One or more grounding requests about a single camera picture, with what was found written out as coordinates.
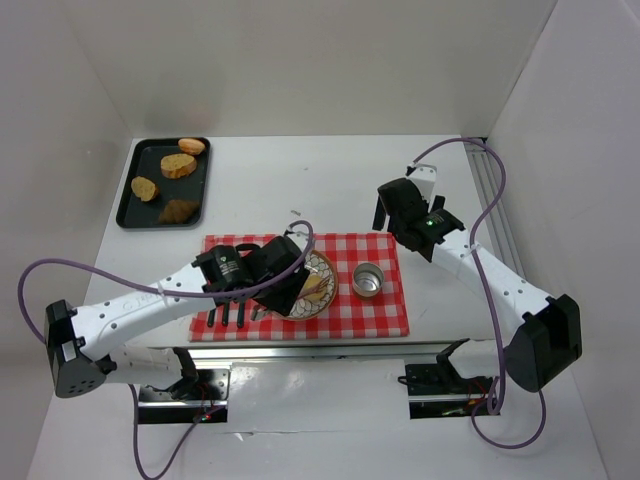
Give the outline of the small round muffin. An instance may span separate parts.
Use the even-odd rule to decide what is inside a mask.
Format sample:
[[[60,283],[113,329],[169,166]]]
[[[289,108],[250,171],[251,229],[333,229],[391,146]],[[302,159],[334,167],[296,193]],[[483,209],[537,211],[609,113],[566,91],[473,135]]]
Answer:
[[[310,275],[300,292],[300,299],[310,302],[319,302],[325,295],[328,279],[319,275]]]

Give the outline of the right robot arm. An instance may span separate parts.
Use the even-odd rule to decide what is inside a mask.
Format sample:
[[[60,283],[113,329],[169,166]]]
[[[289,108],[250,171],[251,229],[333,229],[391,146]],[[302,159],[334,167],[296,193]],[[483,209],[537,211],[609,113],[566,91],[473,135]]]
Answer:
[[[378,188],[373,227],[492,304],[499,325],[492,340],[451,344],[439,364],[456,379],[506,375],[528,392],[541,391],[582,354],[578,304],[528,283],[473,240],[442,197],[429,201],[435,178],[427,169],[410,167],[407,176]]]

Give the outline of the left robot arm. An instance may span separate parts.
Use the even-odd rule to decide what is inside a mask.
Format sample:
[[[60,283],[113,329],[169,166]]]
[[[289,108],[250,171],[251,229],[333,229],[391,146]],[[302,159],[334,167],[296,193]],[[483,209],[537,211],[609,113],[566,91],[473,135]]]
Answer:
[[[45,345],[56,396],[78,397],[105,383],[189,396],[200,375],[186,349],[130,347],[128,341],[185,316],[243,308],[248,300],[286,316],[309,276],[309,251],[288,236],[263,246],[219,245],[145,291],[89,306],[50,304]]]

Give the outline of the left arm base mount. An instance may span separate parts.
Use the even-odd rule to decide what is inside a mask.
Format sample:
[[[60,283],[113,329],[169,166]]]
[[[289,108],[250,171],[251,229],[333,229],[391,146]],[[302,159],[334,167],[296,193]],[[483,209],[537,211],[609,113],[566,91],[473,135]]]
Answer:
[[[222,424],[228,420],[230,368],[196,367],[197,380],[177,393],[141,386],[138,422],[141,425]]]

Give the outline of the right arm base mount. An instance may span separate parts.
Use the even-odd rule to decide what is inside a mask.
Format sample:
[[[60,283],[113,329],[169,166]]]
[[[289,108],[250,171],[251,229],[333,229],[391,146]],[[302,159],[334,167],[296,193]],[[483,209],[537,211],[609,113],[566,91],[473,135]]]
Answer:
[[[462,378],[450,356],[468,339],[458,340],[435,355],[428,363],[405,365],[397,382],[406,388],[411,420],[487,416],[489,387],[493,378]]]

